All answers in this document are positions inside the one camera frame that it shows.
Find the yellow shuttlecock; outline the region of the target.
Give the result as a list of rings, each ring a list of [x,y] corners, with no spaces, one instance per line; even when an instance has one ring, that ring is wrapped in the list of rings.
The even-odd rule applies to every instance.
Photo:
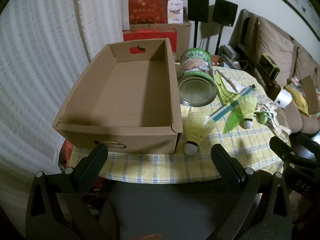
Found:
[[[199,112],[189,113],[184,122],[184,134],[187,137],[184,153],[188,156],[195,155],[199,145],[214,128],[215,121],[210,116]]]
[[[253,114],[257,106],[257,97],[253,95],[243,95],[238,98],[238,104],[243,116],[243,127],[250,129],[253,126]]]

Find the green handled window squeegee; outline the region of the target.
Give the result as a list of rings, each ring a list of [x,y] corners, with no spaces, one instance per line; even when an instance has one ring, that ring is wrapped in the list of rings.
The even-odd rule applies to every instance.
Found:
[[[214,74],[214,81],[217,88],[217,94],[222,104],[222,106],[218,110],[216,110],[213,114],[210,115],[210,117],[215,122],[220,120],[224,115],[226,115],[236,106],[240,96],[248,95],[251,91],[253,91],[256,88],[256,86],[253,84],[248,87],[245,87],[240,93],[230,92],[226,88],[222,80],[222,76],[218,72]]]

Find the green snack tin can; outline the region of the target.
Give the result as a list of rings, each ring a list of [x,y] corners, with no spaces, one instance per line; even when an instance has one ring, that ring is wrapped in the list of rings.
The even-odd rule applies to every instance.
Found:
[[[180,103],[184,105],[203,107],[216,98],[213,61],[203,49],[190,48],[182,54],[177,80]]]

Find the yellow cloth on sofa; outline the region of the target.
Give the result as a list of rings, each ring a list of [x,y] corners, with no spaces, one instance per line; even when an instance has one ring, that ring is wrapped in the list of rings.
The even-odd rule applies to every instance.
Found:
[[[302,93],[294,87],[292,87],[291,85],[286,85],[285,90],[291,94],[293,103],[298,108],[300,113],[303,113],[306,116],[310,116],[308,104],[306,102],[306,99],[303,97]]]

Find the white round device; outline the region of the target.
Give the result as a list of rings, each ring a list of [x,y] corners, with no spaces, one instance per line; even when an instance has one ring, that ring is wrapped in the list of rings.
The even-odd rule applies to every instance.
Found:
[[[292,101],[292,95],[285,89],[281,89],[277,94],[274,104],[282,109],[285,109]]]

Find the yellow checked tablecloth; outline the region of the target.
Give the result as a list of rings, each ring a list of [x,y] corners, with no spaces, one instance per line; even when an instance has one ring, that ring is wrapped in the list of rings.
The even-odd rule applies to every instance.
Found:
[[[198,153],[193,156],[185,155],[183,148],[186,137],[182,135],[174,154],[110,152],[99,176],[139,184],[177,184],[214,180],[219,178],[210,157],[210,150],[214,144],[221,144],[243,167],[271,174],[282,172],[283,161],[269,146],[274,133],[268,126],[254,119],[253,127],[250,129],[237,126],[229,133],[223,133],[226,121],[227,116],[217,121],[212,133],[202,142]]]

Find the brown sofa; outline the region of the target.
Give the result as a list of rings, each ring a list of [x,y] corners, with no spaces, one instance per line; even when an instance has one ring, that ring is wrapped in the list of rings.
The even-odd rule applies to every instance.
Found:
[[[242,9],[231,46],[249,63],[247,71],[272,101],[286,85],[302,93],[310,116],[300,113],[293,100],[283,109],[293,133],[314,134],[319,131],[319,64],[300,43],[269,20]],[[274,80],[259,65],[262,53],[267,53],[280,68]]]

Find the green black radio device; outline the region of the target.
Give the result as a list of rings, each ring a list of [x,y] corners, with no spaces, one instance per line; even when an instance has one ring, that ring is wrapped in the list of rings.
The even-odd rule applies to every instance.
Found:
[[[267,53],[262,53],[259,65],[271,80],[274,80],[280,72],[280,68]]]

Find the open brown cardboard box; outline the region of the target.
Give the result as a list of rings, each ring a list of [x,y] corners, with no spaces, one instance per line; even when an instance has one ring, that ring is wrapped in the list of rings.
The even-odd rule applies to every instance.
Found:
[[[183,131],[168,38],[107,44],[73,85],[54,122],[79,148],[173,154]]]

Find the right black speaker on stand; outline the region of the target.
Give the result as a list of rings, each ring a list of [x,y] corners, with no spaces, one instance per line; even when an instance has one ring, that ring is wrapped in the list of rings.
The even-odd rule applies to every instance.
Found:
[[[225,26],[232,27],[235,22],[238,5],[227,0],[215,0],[212,21],[219,25],[215,54],[217,55],[222,31]]]

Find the large brown carton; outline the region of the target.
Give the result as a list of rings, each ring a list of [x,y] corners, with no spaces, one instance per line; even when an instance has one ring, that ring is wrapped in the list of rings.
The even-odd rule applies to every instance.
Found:
[[[181,55],[189,49],[191,23],[189,21],[179,24],[152,23],[152,24],[132,24],[130,30],[138,29],[176,29],[177,46],[176,46],[176,62],[180,62]]]

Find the red gift box lower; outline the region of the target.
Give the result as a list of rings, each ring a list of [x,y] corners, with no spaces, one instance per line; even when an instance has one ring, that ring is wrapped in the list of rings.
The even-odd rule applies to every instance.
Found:
[[[138,29],[124,30],[124,41],[148,40],[155,38],[168,38],[171,44],[172,52],[176,53],[177,48],[177,30],[171,29]]]

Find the white curtain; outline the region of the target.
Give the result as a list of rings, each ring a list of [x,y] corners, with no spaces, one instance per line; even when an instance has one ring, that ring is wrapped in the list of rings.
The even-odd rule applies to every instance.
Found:
[[[52,166],[52,128],[91,59],[123,39],[128,0],[10,0],[1,13],[1,165]]]

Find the white pink small box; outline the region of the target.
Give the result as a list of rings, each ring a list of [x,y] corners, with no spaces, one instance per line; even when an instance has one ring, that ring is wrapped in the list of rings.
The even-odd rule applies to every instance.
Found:
[[[183,23],[183,1],[182,0],[168,0],[167,23],[168,24]]]

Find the red gift bag upper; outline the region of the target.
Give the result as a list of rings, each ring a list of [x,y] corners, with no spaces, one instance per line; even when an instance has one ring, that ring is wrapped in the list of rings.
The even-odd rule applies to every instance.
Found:
[[[168,0],[129,0],[129,24],[167,23]]]

